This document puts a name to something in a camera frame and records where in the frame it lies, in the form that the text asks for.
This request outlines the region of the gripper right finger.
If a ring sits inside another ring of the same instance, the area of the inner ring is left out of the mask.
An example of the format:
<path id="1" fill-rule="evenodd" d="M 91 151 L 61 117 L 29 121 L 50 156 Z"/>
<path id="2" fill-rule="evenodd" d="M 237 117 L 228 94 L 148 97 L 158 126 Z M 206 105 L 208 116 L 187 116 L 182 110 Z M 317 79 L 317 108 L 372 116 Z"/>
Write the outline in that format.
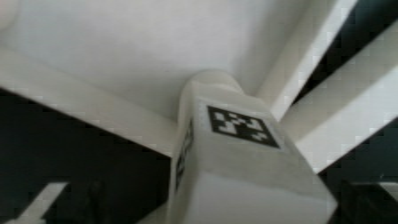
<path id="1" fill-rule="evenodd" d="M 398 224 L 398 183 L 341 184 L 340 205 L 329 224 Z"/>

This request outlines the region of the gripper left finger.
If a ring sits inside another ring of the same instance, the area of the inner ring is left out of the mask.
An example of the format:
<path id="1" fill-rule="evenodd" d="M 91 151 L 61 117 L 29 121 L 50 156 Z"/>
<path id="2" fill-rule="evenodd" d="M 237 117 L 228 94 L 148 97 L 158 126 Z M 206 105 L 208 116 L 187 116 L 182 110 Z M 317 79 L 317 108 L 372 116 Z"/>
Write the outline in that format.
<path id="1" fill-rule="evenodd" d="M 68 182 L 7 187 L 6 224 L 112 224 L 105 183 L 95 181 L 84 192 Z"/>

